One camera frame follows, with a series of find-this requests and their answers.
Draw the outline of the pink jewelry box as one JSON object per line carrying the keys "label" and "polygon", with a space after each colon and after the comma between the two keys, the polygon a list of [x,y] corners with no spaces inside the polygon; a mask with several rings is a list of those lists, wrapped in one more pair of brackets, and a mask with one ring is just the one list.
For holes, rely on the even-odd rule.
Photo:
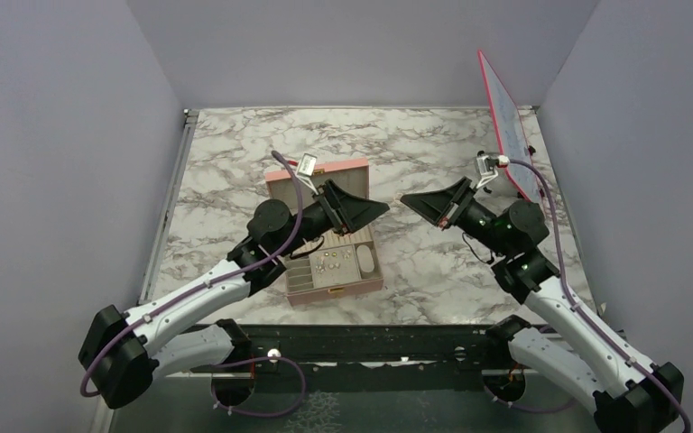
{"label": "pink jewelry box", "polygon": [[[369,197],[369,162],[366,158],[323,162],[315,165],[311,176],[315,184],[334,180],[346,192]],[[364,278],[357,265],[356,248],[367,244],[372,250],[376,271]],[[285,295],[292,306],[317,301],[363,295],[383,287],[383,272],[377,255],[372,227],[351,235],[330,231],[305,243],[295,251],[297,259],[285,259]]]}

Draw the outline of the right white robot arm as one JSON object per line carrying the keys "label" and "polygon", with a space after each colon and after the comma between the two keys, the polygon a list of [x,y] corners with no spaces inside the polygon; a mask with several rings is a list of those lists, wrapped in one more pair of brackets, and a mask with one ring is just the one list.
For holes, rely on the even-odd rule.
{"label": "right white robot arm", "polygon": [[499,261],[491,267],[501,289],[540,316],[564,345],[511,316],[488,330],[485,357],[540,373],[572,396],[602,432],[661,432],[679,417],[684,377],[671,363],[656,364],[610,328],[562,279],[540,250],[549,234],[541,206],[514,201],[497,215],[476,200],[472,181],[405,194],[403,205],[445,230],[474,238]]}

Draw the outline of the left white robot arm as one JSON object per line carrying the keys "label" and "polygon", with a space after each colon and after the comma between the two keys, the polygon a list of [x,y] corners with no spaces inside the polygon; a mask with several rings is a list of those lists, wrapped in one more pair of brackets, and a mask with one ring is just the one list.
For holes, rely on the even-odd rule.
{"label": "left white robot arm", "polygon": [[294,190],[295,211],[279,199],[263,201],[246,237],[202,277],[147,305],[99,310],[79,349],[85,370],[81,395],[99,396],[111,409],[136,400],[165,365],[157,360],[158,351],[212,312],[269,287],[286,270],[283,256],[327,232],[351,235],[389,210],[384,202],[345,192],[333,180],[324,182],[308,206],[300,183]]}

